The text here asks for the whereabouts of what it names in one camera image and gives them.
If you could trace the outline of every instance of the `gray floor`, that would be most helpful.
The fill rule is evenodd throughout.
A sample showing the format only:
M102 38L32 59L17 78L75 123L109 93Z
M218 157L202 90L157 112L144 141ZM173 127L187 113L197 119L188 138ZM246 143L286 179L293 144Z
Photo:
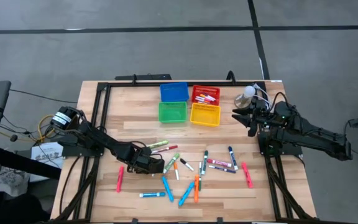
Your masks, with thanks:
M358 25L358 1L258 0L260 26ZM250 26L247 1L0 0L0 29ZM358 30L261 32L271 79L283 80L302 116L342 132L358 117ZM174 79L261 79L252 31L0 35L0 80L12 88L76 100L83 80L170 73ZM61 103L11 93L6 116L34 131ZM358 129L349 130L358 150ZM0 147L27 150L29 142ZM358 155L339 162L304 149L318 216L358 223Z

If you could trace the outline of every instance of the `yellow basket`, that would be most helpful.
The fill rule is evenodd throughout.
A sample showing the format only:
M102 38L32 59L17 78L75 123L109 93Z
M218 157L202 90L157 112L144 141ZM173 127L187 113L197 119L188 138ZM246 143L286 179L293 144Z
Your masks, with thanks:
M205 105L201 103L192 104L190 121L193 124L216 127L219 126L220 120L221 120L220 106Z

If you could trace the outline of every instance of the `pink pen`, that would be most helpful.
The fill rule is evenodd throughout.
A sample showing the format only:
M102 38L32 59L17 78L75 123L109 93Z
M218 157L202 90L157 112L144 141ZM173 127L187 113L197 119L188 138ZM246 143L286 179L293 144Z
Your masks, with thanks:
M244 173L246 175L248 187L254 188L254 185L252 184L251 176L249 175L249 172L247 169L247 164L245 164L245 162L242 162L242 169L244 170Z
M168 151L168 150L171 150L171 149L176 149L177 147L178 146L170 146L170 147L166 147L165 149L154 150L154 151L152 151L152 154L163 152L163 151Z
M213 159L207 159L206 162L221 165L221 166L225 166L225 167L231 167L230 163L222 162L222 161L216 161L216 160L213 160Z
M124 177L124 166L120 166L119 168L119 175L117 180L117 192L121 191L121 184L122 184L122 178Z

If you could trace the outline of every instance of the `orange marker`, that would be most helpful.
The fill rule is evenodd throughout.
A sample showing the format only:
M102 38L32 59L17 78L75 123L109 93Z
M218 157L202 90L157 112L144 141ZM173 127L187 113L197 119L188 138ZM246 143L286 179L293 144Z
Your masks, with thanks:
M194 190L194 201L198 202L198 175L196 175L196 187Z
M179 172L178 172L178 165L176 162L173 163L173 168L175 168L175 173L177 175L177 180L179 180Z

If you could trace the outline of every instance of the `blue basket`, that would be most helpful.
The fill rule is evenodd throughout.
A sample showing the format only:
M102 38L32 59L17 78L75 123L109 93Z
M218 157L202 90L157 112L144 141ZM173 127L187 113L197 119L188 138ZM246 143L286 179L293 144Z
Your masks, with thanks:
M178 102L189 99L187 83L163 84L160 85L160 92L162 102Z

